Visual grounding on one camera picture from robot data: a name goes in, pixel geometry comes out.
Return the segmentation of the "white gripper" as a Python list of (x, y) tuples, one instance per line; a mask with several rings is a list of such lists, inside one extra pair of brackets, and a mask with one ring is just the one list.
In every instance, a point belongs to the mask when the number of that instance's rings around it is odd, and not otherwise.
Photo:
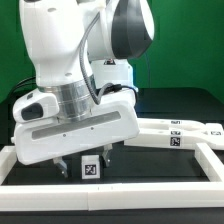
[(102, 157), (110, 165), (111, 143), (134, 138), (139, 133), (134, 100), (104, 101), (82, 121), (59, 124), (46, 119), (16, 127), (13, 137), (18, 160), (25, 165), (53, 159), (67, 178), (67, 164), (62, 156), (104, 146)]

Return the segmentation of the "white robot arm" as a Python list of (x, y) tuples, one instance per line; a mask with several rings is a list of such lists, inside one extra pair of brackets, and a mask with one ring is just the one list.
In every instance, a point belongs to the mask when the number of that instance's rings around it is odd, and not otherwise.
[(147, 0), (19, 0), (19, 12), (37, 87), (13, 107), (18, 160), (52, 160), (65, 170), (65, 155), (136, 137), (134, 90), (96, 86), (91, 65), (148, 49), (154, 21)]

